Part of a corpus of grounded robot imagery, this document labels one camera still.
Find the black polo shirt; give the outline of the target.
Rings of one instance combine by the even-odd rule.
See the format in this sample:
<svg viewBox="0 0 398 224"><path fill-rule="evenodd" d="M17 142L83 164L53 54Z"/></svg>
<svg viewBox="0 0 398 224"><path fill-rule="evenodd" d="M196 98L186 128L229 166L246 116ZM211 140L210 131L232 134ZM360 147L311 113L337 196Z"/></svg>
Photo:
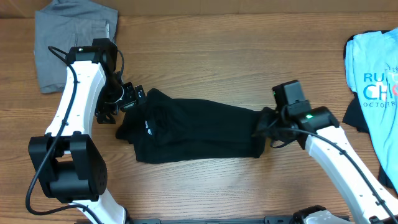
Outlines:
<svg viewBox="0 0 398 224"><path fill-rule="evenodd" d="M133 145L137 161L149 164L258 158L266 143L252 135L260 115L214 101L171 98L153 88L143 105L127 110L116 138Z"/></svg>

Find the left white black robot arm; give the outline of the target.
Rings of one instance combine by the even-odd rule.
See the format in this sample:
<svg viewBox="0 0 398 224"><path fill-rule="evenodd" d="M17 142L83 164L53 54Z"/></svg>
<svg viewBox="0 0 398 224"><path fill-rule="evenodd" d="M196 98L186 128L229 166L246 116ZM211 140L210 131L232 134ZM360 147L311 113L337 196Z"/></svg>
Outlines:
<svg viewBox="0 0 398 224"><path fill-rule="evenodd" d="M92 127L94 121L113 124L119 112L145 103L143 87L123 83L122 71L116 70L122 53L108 38L69 52L48 49L67 66L67 81L45 134L30 139L35 175L25 207L33 215L77 208L92 223L132 223L107 188L107 167L92 140Z"/></svg>

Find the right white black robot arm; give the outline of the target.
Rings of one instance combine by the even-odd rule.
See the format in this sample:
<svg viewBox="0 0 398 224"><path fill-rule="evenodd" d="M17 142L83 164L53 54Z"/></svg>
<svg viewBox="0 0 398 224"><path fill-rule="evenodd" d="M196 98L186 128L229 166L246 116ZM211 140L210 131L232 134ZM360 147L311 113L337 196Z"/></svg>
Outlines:
<svg viewBox="0 0 398 224"><path fill-rule="evenodd" d="M397 199L377 182L326 107L312 108L297 80L273 89L276 108L260 111L208 100L170 98L153 89L139 107L131 142L149 164L194 159L258 158L267 140L297 142L315 159L356 223L396 223Z"/></svg>

